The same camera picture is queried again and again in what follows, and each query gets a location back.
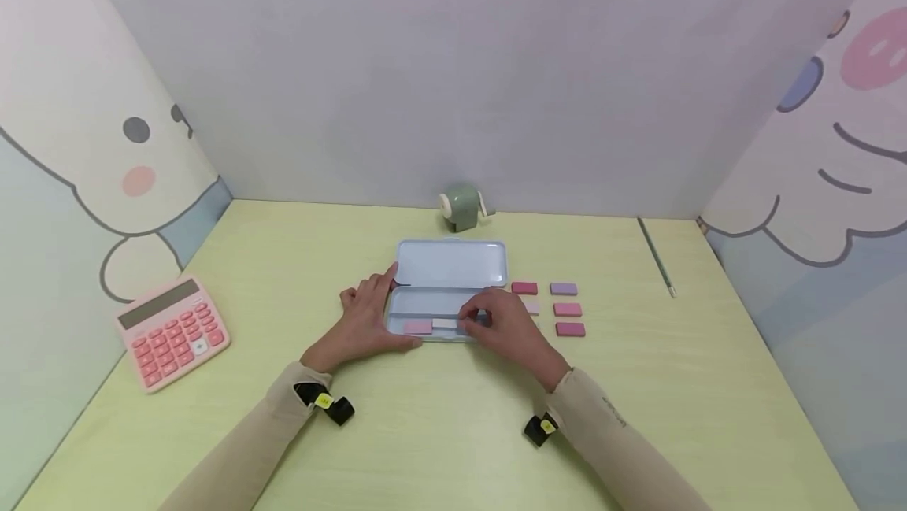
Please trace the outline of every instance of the beige sleeve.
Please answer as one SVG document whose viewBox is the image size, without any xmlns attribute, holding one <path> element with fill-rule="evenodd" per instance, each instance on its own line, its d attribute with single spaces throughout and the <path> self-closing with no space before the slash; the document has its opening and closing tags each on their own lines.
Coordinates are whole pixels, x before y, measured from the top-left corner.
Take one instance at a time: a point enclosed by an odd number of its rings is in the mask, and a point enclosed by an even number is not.
<svg viewBox="0 0 907 511">
<path fill-rule="evenodd" d="M 289 364 L 261 402 L 169 495 L 161 511 L 250 511 L 312 413 L 293 385 L 318 382 L 330 387 L 330 381 L 330 375 L 298 361 Z"/>
<path fill-rule="evenodd" d="M 583 370 L 574 368 L 563 377 L 548 396 L 548 410 L 625 511 L 709 509 Z"/>
</svg>

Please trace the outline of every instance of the black wrist device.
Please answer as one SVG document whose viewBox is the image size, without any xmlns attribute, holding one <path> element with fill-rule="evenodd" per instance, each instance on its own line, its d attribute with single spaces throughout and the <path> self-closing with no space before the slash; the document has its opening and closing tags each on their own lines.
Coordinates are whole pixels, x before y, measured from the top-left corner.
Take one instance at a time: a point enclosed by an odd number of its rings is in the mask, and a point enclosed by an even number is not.
<svg viewBox="0 0 907 511">
<path fill-rule="evenodd" d="M 333 398 L 328 393 L 328 388 L 321 383 L 297 383 L 293 386 L 297 397 L 306 407 L 315 405 L 322 408 L 336 425 L 342 426 L 342 423 L 350 420 L 350 417 L 356 414 L 352 403 L 346 400 L 346 397 Z"/>
<path fill-rule="evenodd" d="M 547 412 L 541 417 L 533 416 L 526 423 L 523 433 L 536 446 L 542 446 L 550 435 L 557 432 L 557 422 Z"/>
</svg>

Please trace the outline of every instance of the purple eraser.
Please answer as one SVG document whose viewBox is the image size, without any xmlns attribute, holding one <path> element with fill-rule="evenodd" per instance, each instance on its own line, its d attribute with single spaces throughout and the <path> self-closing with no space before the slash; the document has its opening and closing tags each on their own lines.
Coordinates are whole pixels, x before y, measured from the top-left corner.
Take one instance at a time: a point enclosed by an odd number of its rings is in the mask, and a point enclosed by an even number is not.
<svg viewBox="0 0 907 511">
<path fill-rule="evenodd" d="M 515 280 L 515 282 L 511 283 L 511 292 L 513 294 L 538 294 L 539 285 L 536 283 L 524 283 Z"/>
<path fill-rule="evenodd" d="M 405 334 L 430 334 L 431 320 L 410 320 L 402 325 Z"/>
<path fill-rule="evenodd" d="M 555 302 L 554 303 L 554 315 L 555 316 L 582 316 L 583 307 L 579 306 L 578 302 Z"/>
<path fill-rule="evenodd" d="M 551 294 L 560 294 L 563 296 L 577 296 L 579 290 L 574 283 L 552 283 L 550 284 Z"/>
<path fill-rule="evenodd" d="M 586 335 L 586 326 L 583 322 L 555 322 L 554 331 L 557 336 L 578 336 L 580 338 Z"/>
</svg>

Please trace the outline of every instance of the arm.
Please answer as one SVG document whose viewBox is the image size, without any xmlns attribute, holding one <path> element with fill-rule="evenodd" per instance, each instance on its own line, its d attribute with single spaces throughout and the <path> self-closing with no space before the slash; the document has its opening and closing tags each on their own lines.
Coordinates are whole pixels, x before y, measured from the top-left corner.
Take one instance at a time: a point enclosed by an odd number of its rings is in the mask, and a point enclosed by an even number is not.
<svg viewBox="0 0 907 511">
<path fill-rule="evenodd" d="M 491 325 L 476 323 L 478 310 Z M 709 506 L 668 460 L 623 420 L 604 391 L 571 368 L 542 336 L 520 297 L 486 289 L 460 310 L 461 325 L 479 344 L 523 366 L 548 395 L 561 433 L 626 511 L 706 511 Z"/>
<path fill-rule="evenodd" d="M 289 364 L 255 408 L 169 495 L 161 511 L 252 509 L 287 446 L 312 414 L 293 391 L 296 383 L 311 381 L 330 387 L 331 376 L 298 361 Z"/>
<path fill-rule="evenodd" d="M 293 391 L 295 384 L 330 387 L 330 373 L 342 363 L 422 345 L 421 339 L 391 334 L 383 325 L 394 274 L 396 264 L 383 275 L 363 279 L 357 289 L 341 292 L 340 320 L 284 369 L 261 402 L 169 495 L 161 511 L 249 511 L 312 414 Z"/>
</svg>

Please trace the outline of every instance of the desk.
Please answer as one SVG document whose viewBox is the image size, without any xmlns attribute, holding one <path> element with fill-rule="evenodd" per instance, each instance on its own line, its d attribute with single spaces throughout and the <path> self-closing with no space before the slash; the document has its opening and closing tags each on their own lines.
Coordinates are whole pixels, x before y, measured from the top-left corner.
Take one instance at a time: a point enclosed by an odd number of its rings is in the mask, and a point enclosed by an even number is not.
<svg viewBox="0 0 907 511">
<path fill-rule="evenodd" d="M 587 337 L 554 336 L 547 290 L 542 331 L 714 509 L 856 509 L 697 225 L 646 224 L 678 298 L 634 219 L 500 213 L 461 236 L 505 241 L 515 280 L 579 284 Z M 156 509 L 333 324 L 340 290 L 399 240 L 444 235 L 430 210 L 234 201 L 187 268 L 231 348 L 153 396 L 120 361 L 18 509 Z M 541 388 L 477 346 L 359 362 L 333 391 L 357 415 L 310 422 L 257 509 L 616 509 L 559 435 L 521 437 Z"/>
</svg>

